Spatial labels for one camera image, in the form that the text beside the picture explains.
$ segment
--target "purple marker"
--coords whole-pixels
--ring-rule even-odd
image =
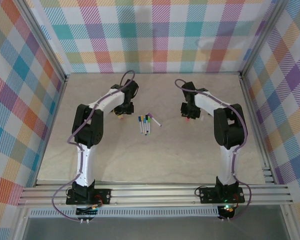
[[[162,126],[157,120],[154,119],[154,116],[152,116],[152,114],[150,112],[148,112],[148,116],[155,121],[156,124],[158,124],[160,127]]]

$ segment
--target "beige floor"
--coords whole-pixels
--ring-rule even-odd
[[[70,180],[77,170],[76,147],[67,144],[77,106],[89,104],[118,83],[121,74],[72,74],[53,127],[38,178]],[[213,118],[203,110],[201,118],[181,117],[184,102],[177,78],[193,81],[225,102],[243,106],[248,141],[239,155],[239,178],[264,184],[261,157],[251,129],[238,76],[226,74],[137,74],[140,89],[133,99],[133,115],[124,119],[111,113],[104,121],[104,134],[94,161],[96,180],[215,183],[220,167],[220,147],[213,134]],[[138,116],[147,112],[160,121],[152,123],[150,136],[140,134]]]

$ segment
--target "purple cable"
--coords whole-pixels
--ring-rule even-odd
[[[181,89],[182,91],[185,91],[185,92],[202,94],[202,95],[205,95],[205,96],[211,98],[212,100],[214,100],[214,101],[217,102],[218,104],[220,104],[220,105],[222,105],[222,106],[224,106],[224,107],[229,108],[230,110],[232,110],[232,111],[235,113],[235,115],[238,117],[239,121],[240,121],[241,124],[242,124],[243,132],[244,132],[244,140],[243,140],[243,143],[242,143],[241,145],[239,145],[237,148],[235,148],[234,151],[233,151],[234,154],[233,154],[232,161],[231,161],[231,173],[232,173],[232,175],[233,175],[233,178],[234,178],[239,184],[245,185],[245,186],[248,188],[248,190],[249,190],[249,200],[248,200],[248,202],[247,202],[245,208],[244,208],[237,216],[234,216],[234,217],[232,218],[232,220],[237,219],[237,218],[240,217],[245,211],[247,211],[247,209],[248,209],[248,207],[249,207],[249,205],[250,205],[250,203],[251,203],[251,198],[252,198],[251,187],[250,187],[247,183],[240,181],[240,180],[237,178],[236,174],[235,174],[235,161],[236,161],[237,151],[238,151],[240,148],[242,148],[242,147],[247,143],[247,138],[248,138],[248,131],[247,131],[247,126],[246,126],[246,124],[245,124],[245,121],[243,120],[243,118],[241,117],[241,115],[237,112],[237,110],[235,110],[232,106],[230,106],[230,105],[228,105],[228,104],[225,104],[224,102],[220,101],[219,99],[217,99],[217,98],[215,98],[214,96],[212,96],[212,95],[210,95],[210,94],[207,94],[207,93],[205,93],[205,92],[197,91],[197,90],[189,90],[189,89],[183,88],[183,87],[181,87],[181,86],[179,86],[179,85],[177,84],[178,81],[181,81],[181,82],[183,82],[184,84],[186,83],[185,80],[182,80],[182,79],[176,79],[176,80],[174,81],[174,84],[176,85],[177,88],[179,88],[179,89]]]
[[[133,76],[132,76],[132,78],[130,79],[130,81],[128,81],[123,87],[121,87],[120,89],[118,89],[118,90],[116,90],[116,91],[113,91],[111,94],[109,93],[109,94],[107,94],[107,95],[104,95],[103,97],[101,97],[97,102],[96,102],[96,104],[93,106],[93,109],[91,110],[91,112],[90,112],[90,115],[87,117],[87,119],[77,128],[77,130],[75,130],[72,134],[71,134],[71,136],[68,138],[68,140],[67,140],[67,143],[68,144],[71,144],[71,145],[75,145],[75,146],[77,146],[80,150],[81,150],[81,155],[80,155],[80,168],[79,168],[79,174],[77,174],[76,176],[75,176],[75,178],[74,179],[72,179],[71,181],[69,181],[69,182],[67,182],[66,184],[64,184],[64,185],[62,185],[57,191],[55,191],[55,193],[53,194],[53,196],[52,196],[52,199],[51,199],[51,203],[52,203],[52,206],[53,206],[53,208],[58,212],[58,213],[60,213],[62,216],[64,216],[65,218],[67,218],[67,219],[69,219],[69,220],[72,220],[72,221],[75,221],[75,222],[81,222],[79,219],[75,219],[75,218],[72,218],[72,217],[69,217],[69,216],[67,216],[67,215],[65,215],[63,212],[61,212],[57,207],[56,207],[56,205],[55,205],[55,203],[54,203],[54,200],[55,200],[55,197],[56,197],[56,195],[63,189],[63,188],[65,188],[67,185],[70,185],[71,183],[73,183],[75,180],[77,180],[79,177],[80,177],[80,175],[81,175],[81,173],[82,173],[82,168],[83,168],[83,163],[84,163],[84,151],[83,151],[83,148],[78,144],[78,143],[76,143],[76,142],[71,142],[71,139],[89,122],[89,120],[92,118],[92,115],[94,114],[94,111],[96,110],[96,108],[97,108],[97,106],[99,106],[99,104],[103,101],[103,100],[105,100],[106,98],[108,98],[108,97],[110,97],[110,96],[112,96],[113,94],[116,94],[116,93],[118,93],[118,92],[120,92],[121,90],[123,90],[124,88],[126,88],[133,80],[134,80],[134,78],[135,78],[135,76],[136,76],[136,73],[135,73],[135,71],[133,71],[133,70],[129,70],[129,71],[126,71],[124,74],[123,74],[123,76],[122,76],[122,78],[121,78],[121,82],[120,82],[120,84],[122,83],[122,81],[123,81],[123,79],[124,79],[124,77],[128,74],[128,73],[132,73],[133,74]]]

